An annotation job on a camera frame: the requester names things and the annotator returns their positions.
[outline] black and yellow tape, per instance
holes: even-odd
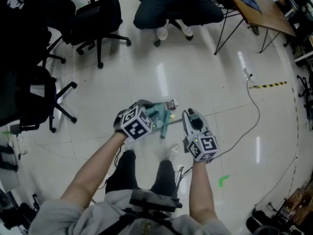
[[[275,83],[275,84],[266,84],[266,85],[255,85],[255,86],[250,86],[249,88],[258,88],[258,89],[262,89],[262,88],[268,88],[268,87],[274,87],[274,86],[279,86],[279,85],[283,85],[283,84],[287,84],[287,82],[279,82],[279,83]]]

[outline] green marker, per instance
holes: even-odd
[[[223,187],[223,181],[229,178],[229,174],[219,179],[219,187]]]

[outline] table leg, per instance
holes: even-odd
[[[264,39],[264,42],[263,42],[263,45],[262,45],[262,49],[260,51],[260,53],[262,53],[264,50],[266,50],[266,48],[274,41],[274,39],[280,34],[280,32],[277,33],[277,35],[269,42],[268,45],[266,45],[265,48],[264,47],[264,44],[265,44],[265,41],[266,41],[266,37],[268,36],[268,29],[266,30],[266,34],[265,34],[265,39]]]
[[[220,41],[221,41],[221,38],[222,38],[222,34],[223,34],[223,31],[224,31],[224,26],[225,26],[225,22],[226,22],[226,18],[227,18],[227,13],[226,13],[226,17],[225,17],[225,21],[224,21],[224,25],[223,25],[223,28],[222,28],[222,32],[221,32],[221,35],[220,35],[220,39],[219,39],[219,42],[217,44],[217,47],[216,47],[216,51],[214,53],[214,55],[217,54],[217,52],[219,52],[219,50],[224,46],[224,44],[227,42],[227,40],[231,37],[231,35],[235,32],[235,30],[239,27],[239,25],[243,22],[244,19],[242,19],[240,21],[240,23],[236,26],[236,28],[230,33],[230,35],[227,37],[227,39],[225,40],[225,42],[221,45],[221,47],[219,48],[219,45],[220,45]]]

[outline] pants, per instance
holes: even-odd
[[[10,164],[8,162],[4,162],[2,160],[1,152],[6,153],[6,154],[14,154],[13,149],[11,147],[9,148],[9,147],[0,145],[0,168],[5,169],[5,170],[15,170],[17,167],[16,165]]]
[[[108,179],[106,193],[114,190],[140,189],[135,176],[135,159],[134,151],[128,150],[123,153],[115,172]],[[169,160],[163,160],[159,165],[151,191],[155,194],[172,196],[175,189],[173,165]]]
[[[168,12],[179,11],[187,26],[218,23],[223,12],[211,0],[142,0],[134,19],[138,29],[156,29],[165,25]]]

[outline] sleeve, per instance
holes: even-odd
[[[73,223],[81,217],[83,207],[72,204],[66,200],[47,200],[37,213],[30,225],[30,235],[68,235]]]
[[[218,219],[210,219],[202,224],[210,235],[231,235],[224,223]]]

